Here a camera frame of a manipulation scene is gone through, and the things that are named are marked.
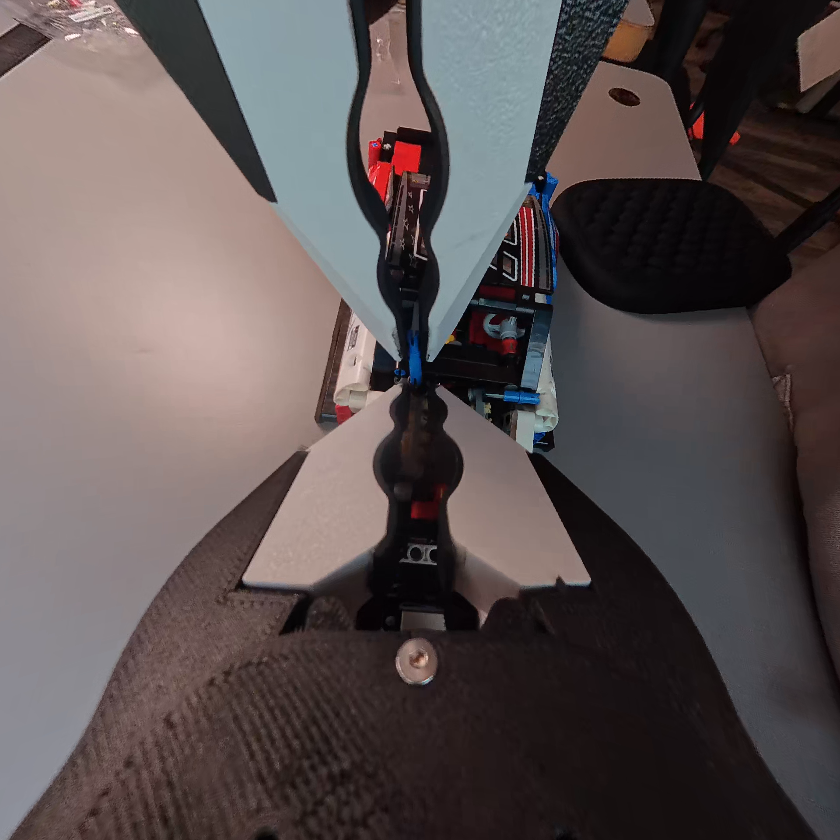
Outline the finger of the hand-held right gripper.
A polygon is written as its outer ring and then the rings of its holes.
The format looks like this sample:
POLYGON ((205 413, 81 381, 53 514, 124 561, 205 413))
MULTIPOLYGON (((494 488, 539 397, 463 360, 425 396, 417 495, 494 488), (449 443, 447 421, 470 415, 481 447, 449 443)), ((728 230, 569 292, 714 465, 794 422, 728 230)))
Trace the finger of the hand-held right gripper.
POLYGON ((364 2, 202 1, 276 212, 379 343, 401 356, 378 269, 387 229, 361 158, 364 2))
POLYGON ((416 87, 444 161, 426 243, 438 284, 431 362, 464 313, 527 191, 561 1, 407 2, 416 87))

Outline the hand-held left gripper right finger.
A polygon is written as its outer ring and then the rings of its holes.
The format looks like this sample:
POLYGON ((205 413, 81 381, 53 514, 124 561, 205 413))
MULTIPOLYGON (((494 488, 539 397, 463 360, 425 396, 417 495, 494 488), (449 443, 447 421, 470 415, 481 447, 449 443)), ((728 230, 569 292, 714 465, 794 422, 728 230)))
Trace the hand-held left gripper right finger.
POLYGON ((443 388, 444 431, 463 474, 446 505, 456 549, 455 590, 484 621, 500 599, 591 576, 526 449, 443 388))

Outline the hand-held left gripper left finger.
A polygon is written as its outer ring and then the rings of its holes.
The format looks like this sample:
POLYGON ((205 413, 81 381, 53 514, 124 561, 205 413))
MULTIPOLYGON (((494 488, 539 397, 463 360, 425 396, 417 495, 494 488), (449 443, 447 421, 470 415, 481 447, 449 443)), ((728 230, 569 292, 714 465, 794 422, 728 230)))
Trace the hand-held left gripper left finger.
POLYGON ((306 453, 242 582, 248 587, 322 587, 359 565, 385 536, 389 502, 374 456, 394 429, 394 385, 306 453))

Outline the brick-built toy race car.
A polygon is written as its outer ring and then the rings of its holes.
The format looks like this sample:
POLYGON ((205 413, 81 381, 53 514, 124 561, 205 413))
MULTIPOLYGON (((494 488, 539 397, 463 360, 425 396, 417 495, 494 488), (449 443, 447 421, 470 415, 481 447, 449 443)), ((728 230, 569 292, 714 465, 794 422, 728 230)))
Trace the brick-built toy race car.
MULTIPOLYGON (((368 145, 367 176, 385 205, 389 229, 385 263, 413 316, 428 263, 421 227, 436 144, 428 131, 385 131, 368 145)), ((477 290, 433 362, 423 372, 528 452, 549 451, 557 420, 551 372, 550 325, 558 279, 560 236, 550 214, 558 180, 538 173, 477 290)), ((314 413, 318 424, 350 420, 392 385, 408 378, 346 302, 332 331, 314 413)), ((446 485, 438 482, 411 501, 401 556, 386 578, 390 589, 368 595, 356 617, 363 629, 472 629, 478 611, 462 595, 445 595, 438 576, 438 513, 446 485)))

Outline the pile of clear plastic bags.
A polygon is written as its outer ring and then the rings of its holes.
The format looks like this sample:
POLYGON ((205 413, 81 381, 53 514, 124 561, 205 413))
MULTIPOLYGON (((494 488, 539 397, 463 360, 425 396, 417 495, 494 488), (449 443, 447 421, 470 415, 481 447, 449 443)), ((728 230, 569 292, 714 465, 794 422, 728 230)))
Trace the pile of clear plastic bags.
POLYGON ((8 1, 4 5, 17 22, 51 38, 140 38, 121 6, 113 1, 8 1))

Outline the black chair seat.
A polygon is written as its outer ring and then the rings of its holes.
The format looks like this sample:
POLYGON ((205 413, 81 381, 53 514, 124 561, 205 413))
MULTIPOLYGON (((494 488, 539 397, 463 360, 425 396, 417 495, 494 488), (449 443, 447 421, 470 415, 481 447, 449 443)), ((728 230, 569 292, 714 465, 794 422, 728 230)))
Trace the black chair seat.
POLYGON ((592 298, 621 312, 749 308, 791 278, 782 246, 719 185, 590 180, 566 188, 551 214, 572 277, 592 298))

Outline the person's beige sweatshirt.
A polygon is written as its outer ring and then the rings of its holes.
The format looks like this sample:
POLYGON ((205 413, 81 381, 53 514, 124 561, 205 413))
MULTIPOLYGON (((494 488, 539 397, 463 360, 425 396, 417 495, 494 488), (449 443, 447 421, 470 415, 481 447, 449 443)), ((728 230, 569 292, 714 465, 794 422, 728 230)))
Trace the person's beige sweatshirt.
POLYGON ((785 689, 791 711, 838 711, 839 248, 798 269, 751 314, 795 448, 811 588, 828 653, 827 710, 813 689, 785 689))

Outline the white box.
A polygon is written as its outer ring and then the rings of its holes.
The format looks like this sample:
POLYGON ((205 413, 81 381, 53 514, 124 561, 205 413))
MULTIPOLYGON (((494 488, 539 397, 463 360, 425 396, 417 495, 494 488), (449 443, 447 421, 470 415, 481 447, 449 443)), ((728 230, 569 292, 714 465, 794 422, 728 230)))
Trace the white box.
POLYGON ((800 92, 808 91, 839 71, 839 9, 814 24, 796 42, 800 92))

